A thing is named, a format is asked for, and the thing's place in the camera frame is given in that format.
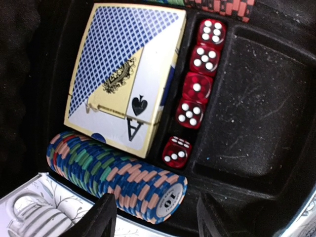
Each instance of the card emblem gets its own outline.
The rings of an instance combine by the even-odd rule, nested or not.
[[[136,57],[132,57],[113,73],[104,83],[103,90],[108,94],[115,93],[120,87],[126,85],[126,80],[134,73]]]

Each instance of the poker chip stack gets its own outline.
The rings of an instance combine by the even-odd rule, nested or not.
[[[187,179],[75,132],[57,134],[46,154],[52,170],[90,194],[115,195],[117,207],[158,224],[182,202]]]
[[[144,0],[198,8],[248,22],[255,0]]]
[[[144,0],[144,1],[151,1],[151,2],[170,4],[170,5],[184,6],[183,0]]]

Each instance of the playing card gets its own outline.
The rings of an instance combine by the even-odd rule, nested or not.
[[[96,3],[79,48],[65,125],[144,158],[173,78],[184,10]]]
[[[141,153],[146,147],[146,139],[150,135],[151,127],[146,123],[129,119],[118,118],[99,110],[90,110],[87,113],[86,106],[81,104],[70,117],[69,122],[76,125],[75,129],[90,136],[95,133],[100,134],[108,145],[133,154]]]

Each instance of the translucent red die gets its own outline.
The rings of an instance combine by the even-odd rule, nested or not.
[[[191,144],[178,137],[170,137],[162,153],[163,162],[176,169],[181,169],[188,161]]]
[[[182,97],[206,104],[213,86],[213,78],[188,72],[183,84]]]
[[[223,22],[205,19],[198,28],[197,41],[199,44],[209,45],[220,51],[225,44],[226,30]]]
[[[215,48],[197,45],[192,52],[190,71],[213,77],[216,75],[220,57],[220,51]]]
[[[181,98],[176,111],[176,120],[184,127],[198,129],[204,112],[205,105]]]

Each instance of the poker chip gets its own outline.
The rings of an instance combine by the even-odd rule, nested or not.
[[[74,132],[57,134],[46,151],[49,167],[100,198],[153,224],[169,218],[185,196],[187,179]]]
[[[255,0],[241,0],[238,9],[238,20],[245,23],[249,21]]]

